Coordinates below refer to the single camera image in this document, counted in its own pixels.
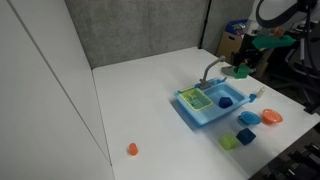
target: white table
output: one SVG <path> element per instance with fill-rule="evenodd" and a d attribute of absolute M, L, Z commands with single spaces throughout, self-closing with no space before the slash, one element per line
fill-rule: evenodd
<path fill-rule="evenodd" d="M 267 87 L 254 103 L 196 129 L 179 115 L 173 93 L 197 83 L 216 59 L 189 48 L 93 71 L 116 180 L 247 179 L 319 122 L 318 115 Z M 219 69 L 226 65 L 211 68 L 208 79 L 222 77 Z M 227 82 L 246 95 L 265 86 L 251 77 Z M 284 121 L 250 127 L 257 135 L 251 144 L 222 149 L 222 135 L 244 129 L 236 121 L 241 112 L 265 108 Z M 131 142 L 139 148 L 136 157 L 127 153 Z"/>

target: faucet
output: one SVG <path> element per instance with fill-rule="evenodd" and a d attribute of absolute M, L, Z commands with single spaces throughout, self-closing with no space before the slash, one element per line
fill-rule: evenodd
<path fill-rule="evenodd" d="M 226 59 L 225 56 L 220 56 L 219 59 L 215 60 L 213 63 L 208 65 L 208 67 L 204 71 L 203 78 L 200 79 L 200 89 L 201 90 L 204 90 L 204 89 L 207 89 L 207 88 L 211 87 L 211 84 L 207 81 L 207 75 L 208 75 L 209 69 L 212 66 L 216 65 L 218 62 L 224 62 L 225 59 Z"/>

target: orange toy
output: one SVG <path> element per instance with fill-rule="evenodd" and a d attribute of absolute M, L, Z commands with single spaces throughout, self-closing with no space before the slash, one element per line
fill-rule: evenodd
<path fill-rule="evenodd" d="M 135 143 L 131 143 L 129 145 L 129 149 L 128 149 L 128 152 L 131 156 L 135 156 L 138 154 L 138 147 Z"/>
<path fill-rule="evenodd" d="M 265 109 L 262 112 L 262 121 L 265 124 L 273 124 L 282 122 L 282 116 L 272 109 Z"/>

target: blue tray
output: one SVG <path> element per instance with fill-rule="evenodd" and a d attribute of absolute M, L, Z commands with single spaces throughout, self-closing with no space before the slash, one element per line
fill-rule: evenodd
<path fill-rule="evenodd" d="M 211 83 L 211 87 L 205 90 L 201 90 L 210 100 L 213 101 L 213 105 L 206 107 L 200 111 L 193 110 L 186 101 L 180 96 L 182 91 L 175 92 L 175 96 L 181 105 L 181 108 L 185 113 L 194 121 L 198 127 L 204 126 L 209 122 L 219 119 L 220 117 L 234 111 L 241 107 L 243 104 L 250 101 L 250 98 L 244 95 L 242 92 L 231 86 L 229 83 L 222 81 L 220 78 L 214 78 L 208 80 Z M 220 108 L 219 101 L 221 97 L 229 97 L 233 105 L 227 108 Z"/>

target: gray wall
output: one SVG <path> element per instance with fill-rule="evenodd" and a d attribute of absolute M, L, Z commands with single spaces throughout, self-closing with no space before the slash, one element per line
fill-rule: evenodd
<path fill-rule="evenodd" d="M 92 68 L 197 46 L 209 0 L 65 0 Z M 254 0 L 213 0 L 204 49 Z"/>

